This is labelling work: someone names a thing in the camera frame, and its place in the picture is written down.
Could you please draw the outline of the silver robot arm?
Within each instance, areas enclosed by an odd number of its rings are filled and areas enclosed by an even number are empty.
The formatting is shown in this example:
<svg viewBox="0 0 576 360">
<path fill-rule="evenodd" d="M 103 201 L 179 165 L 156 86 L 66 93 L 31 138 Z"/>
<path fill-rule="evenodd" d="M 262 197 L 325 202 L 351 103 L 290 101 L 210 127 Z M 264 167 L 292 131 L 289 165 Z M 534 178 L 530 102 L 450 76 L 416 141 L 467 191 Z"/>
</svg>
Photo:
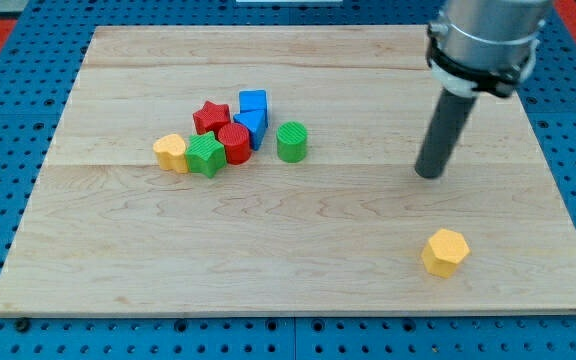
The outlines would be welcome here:
<svg viewBox="0 0 576 360">
<path fill-rule="evenodd" d="M 536 64 L 552 0 L 448 0 L 427 25 L 426 61 L 448 92 L 511 96 Z"/>
</svg>

